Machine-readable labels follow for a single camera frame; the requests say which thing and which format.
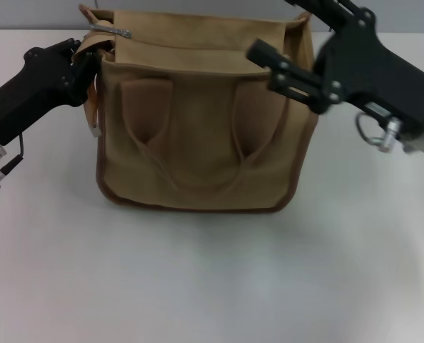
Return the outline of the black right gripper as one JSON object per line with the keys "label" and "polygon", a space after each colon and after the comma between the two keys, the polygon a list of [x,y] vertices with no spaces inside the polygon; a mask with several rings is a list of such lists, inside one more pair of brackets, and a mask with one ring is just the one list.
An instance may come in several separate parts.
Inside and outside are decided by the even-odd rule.
{"label": "black right gripper", "polygon": [[371,102],[403,123],[404,133],[424,131],[424,71],[379,40],[376,17],[349,0],[285,0],[318,17],[334,34],[323,45],[311,71],[296,66],[275,47],[257,39],[246,58],[269,69],[268,89],[305,104],[314,114],[333,105],[326,94],[337,88],[340,101],[365,109]]}

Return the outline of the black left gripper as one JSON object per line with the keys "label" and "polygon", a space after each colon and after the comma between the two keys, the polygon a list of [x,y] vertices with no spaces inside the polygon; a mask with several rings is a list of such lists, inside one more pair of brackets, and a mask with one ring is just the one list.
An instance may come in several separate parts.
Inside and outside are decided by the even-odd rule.
{"label": "black left gripper", "polygon": [[81,45],[70,38],[24,54],[24,67],[0,86],[0,145],[7,145],[56,107],[78,107],[99,71],[93,52],[73,58]]}

